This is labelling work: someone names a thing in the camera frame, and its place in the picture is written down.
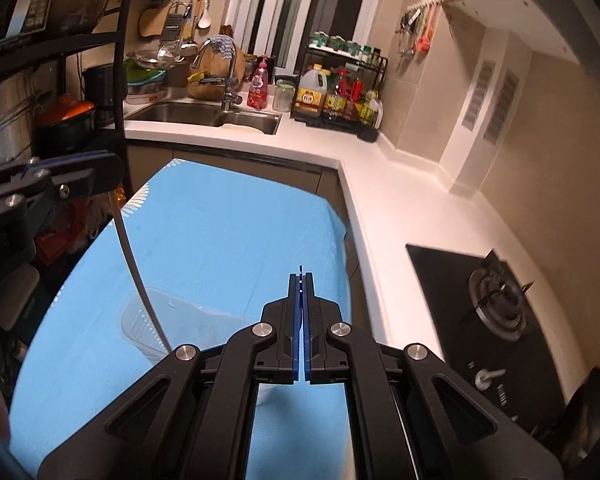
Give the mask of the blue table cloth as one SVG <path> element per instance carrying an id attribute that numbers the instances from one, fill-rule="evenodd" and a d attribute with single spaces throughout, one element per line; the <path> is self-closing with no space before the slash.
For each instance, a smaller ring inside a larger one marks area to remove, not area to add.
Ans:
<path id="1" fill-rule="evenodd" d="M 257 322 L 302 266 L 318 296 L 351 314 L 346 229 L 314 194 L 174 160 L 122 216 L 147 290 Z M 121 311 L 135 294 L 117 232 L 107 226 L 48 308 L 17 379 L 10 449 L 30 474 L 151 369 L 121 330 Z M 262 393 L 248 477 L 340 478 L 349 441 L 343 388 L 296 382 Z"/>

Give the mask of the glass jar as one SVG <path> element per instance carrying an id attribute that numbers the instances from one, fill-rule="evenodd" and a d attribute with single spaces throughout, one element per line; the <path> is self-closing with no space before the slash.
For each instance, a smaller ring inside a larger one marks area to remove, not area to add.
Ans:
<path id="1" fill-rule="evenodd" d="M 296 92 L 296 86 L 291 80 L 277 79 L 274 91 L 273 110 L 281 113 L 289 112 L 292 103 L 294 102 L 294 92 Z"/>

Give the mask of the black storage shelf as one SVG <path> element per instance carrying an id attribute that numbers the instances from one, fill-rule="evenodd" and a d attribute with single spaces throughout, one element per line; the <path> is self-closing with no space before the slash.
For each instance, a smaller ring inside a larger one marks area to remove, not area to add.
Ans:
<path id="1" fill-rule="evenodd" d="M 91 6 L 90 0 L 50 0 L 48 14 L 58 15 L 60 27 L 47 24 L 36 32 L 24 32 L 6 38 L 6 10 L 16 0 L 0 0 L 0 84 L 15 74 L 45 63 L 61 62 L 70 55 L 112 44 L 114 46 L 114 76 L 109 86 L 116 99 L 112 106 L 114 126 L 111 129 L 99 128 L 87 135 L 82 148 L 74 148 L 75 153 L 106 150 L 116 154 L 122 162 L 128 161 L 124 146 L 124 125 L 122 118 L 124 34 L 129 17 L 129 0 L 120 0 L 118 6 L 109 9 L 109 0 L 99 4 L 98 15 L 118 14 L 118 27 L 113 32 L 95 32 L 78 22 L 83 9 Z"/>

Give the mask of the black condiment rack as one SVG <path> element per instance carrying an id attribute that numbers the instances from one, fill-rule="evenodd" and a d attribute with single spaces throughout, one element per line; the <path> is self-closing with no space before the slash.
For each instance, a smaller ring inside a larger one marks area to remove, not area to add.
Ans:
<path id="1" fill-rule="evenodd" d="M 304 71 L 297 81 L 296 93 L 301 76 L 314 64 L 323 67 L 328 82 L 321 115 L 296 115 L 293 102 L 290 117 L 308 127 L 349 133 L 362 141 L 376 142 L 384 114 L 381 93 L 388 58 L 381 55 L 381 50 L 371 47 L 351 54 L 310 44 L 303 49 Z"/>

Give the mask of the white hanging ladle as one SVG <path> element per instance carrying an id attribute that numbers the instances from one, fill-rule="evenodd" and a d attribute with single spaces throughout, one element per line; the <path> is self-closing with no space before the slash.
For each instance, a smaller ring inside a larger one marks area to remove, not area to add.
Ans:
<path id="1" fill-rule="evenodd" d="M 211 15 L 210 15 L 210 0 L 204 0 L 202 5 L 201 17 L 198 20 L 197 28 L 199 30 L 209 29 L 211 26 Z"/>

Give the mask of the metal box grater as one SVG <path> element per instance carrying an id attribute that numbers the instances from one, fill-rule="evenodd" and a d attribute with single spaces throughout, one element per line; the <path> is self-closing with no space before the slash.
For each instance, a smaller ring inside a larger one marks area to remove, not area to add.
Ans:
<path id="1" fill-rule="evenodd" d="M 188 19 L 190 11 L 193 9 L 191 2 L 184 3 L 181 1 L 173 1 L 166 8 L 166 19 L 163 23 L 160 42 L 162 44 L 170 44 L 181 39 L 185 22 Z"/>

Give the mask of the steel kitchen sink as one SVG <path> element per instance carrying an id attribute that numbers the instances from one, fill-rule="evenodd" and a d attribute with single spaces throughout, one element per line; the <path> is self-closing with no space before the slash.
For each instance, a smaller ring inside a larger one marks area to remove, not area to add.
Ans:
<path id="1" fill-rule="evenodd" d="M 226 125 L 256 129 L 275 136 L 280 116 L 255 110 L 222 110 L 213 104 L 159 102 L 131 114 L 128 120 L 138 122 L 173 122 L 194 126 L 220 128 Z"/>

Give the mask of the red dish soap bottle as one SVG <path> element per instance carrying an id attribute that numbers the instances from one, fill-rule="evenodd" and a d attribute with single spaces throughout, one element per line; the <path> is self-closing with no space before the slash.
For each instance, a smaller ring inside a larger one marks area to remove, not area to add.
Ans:
<path id="1" fill-rule="evenodd" d="M 266 58 L 262 58 L 251 77 L 247 105 L 254 110 L 264 110 L 266 102 L 268 102 L 268 63 Z"/>

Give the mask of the black wok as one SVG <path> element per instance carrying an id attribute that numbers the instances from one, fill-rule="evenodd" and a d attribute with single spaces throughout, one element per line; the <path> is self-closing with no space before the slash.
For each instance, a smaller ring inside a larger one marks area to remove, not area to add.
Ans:
<path id="1" fill-rule="evenodd" d="M 565 470 L 580 466 L 600 440 L 600 368 L 593 367 L 564 411 L 557 456 Z"/>

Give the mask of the orange pot lid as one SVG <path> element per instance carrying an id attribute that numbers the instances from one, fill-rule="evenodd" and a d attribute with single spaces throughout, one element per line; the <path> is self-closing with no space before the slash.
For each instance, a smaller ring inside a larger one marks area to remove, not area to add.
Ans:
<path id="1" fill-rule="evenodd" d="M 95 105 L 92 102 L 75 100 L 72 96 L 63 94 L 45 104 L 40 112 L 35 113 L 34 124 L 37 127 L 68 124 L 73 119 L 90 118 L 94 110 Z"/>

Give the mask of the window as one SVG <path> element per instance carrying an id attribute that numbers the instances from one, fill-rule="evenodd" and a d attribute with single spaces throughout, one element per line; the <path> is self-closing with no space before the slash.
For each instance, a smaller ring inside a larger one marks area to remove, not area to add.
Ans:
<path id="1" fill-rule="evenodd" d="M 220 25 L 244 52 L 270 56 L 290 74 L 300 70 L 314 32 L 376 46 L 380 7 L 381 0 L 226 0 Z"/>

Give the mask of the yellow oil jug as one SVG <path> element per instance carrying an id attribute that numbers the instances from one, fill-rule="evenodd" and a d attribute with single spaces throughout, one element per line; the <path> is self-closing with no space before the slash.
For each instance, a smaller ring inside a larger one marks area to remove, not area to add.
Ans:
<path id="1" fill-rule="evenodd" d="M 324 99 L 328 91 L 327 76 L 320 64 L 314 64 L 300 78 L 294 114 L 318 117 L 321 115 Z"/>

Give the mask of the stacked steel pots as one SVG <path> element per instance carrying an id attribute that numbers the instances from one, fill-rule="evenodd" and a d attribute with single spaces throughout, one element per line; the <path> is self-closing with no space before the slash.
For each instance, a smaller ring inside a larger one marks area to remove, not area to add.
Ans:
<path id="1" fill-rule="evenodd" d="M 0 162 L 30 152 L 35 107 L 30 70 L 23 70 L 0 83 Z"/>

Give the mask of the black gas stove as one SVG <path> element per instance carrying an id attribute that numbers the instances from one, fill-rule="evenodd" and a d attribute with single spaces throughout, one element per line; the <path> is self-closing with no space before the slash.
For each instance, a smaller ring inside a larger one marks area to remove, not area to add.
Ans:
<path id="1" fill-rule="evenodd" d="M 508 263 L 408 244 L 446 364 L 529 434 L 566 402 L 540 322 Z"/>

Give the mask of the clear plastic utensil holder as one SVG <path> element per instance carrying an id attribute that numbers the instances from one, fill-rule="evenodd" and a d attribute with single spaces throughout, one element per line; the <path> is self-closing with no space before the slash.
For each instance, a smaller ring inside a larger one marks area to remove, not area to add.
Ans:
<path id="1" fill-rule="evenodd" d="M 191 304 L 159 289 L 148 289 L 151 307 L 170 347 L 193 344 L 206 350 L 226 344 L 234 333 L 254 323 L 252 318 Z M 123 337 L 143 353 L 152 365 L 168 355 L 168 349 L 151 321 L 140 296 L 135 294 L 121 311 Z"/>

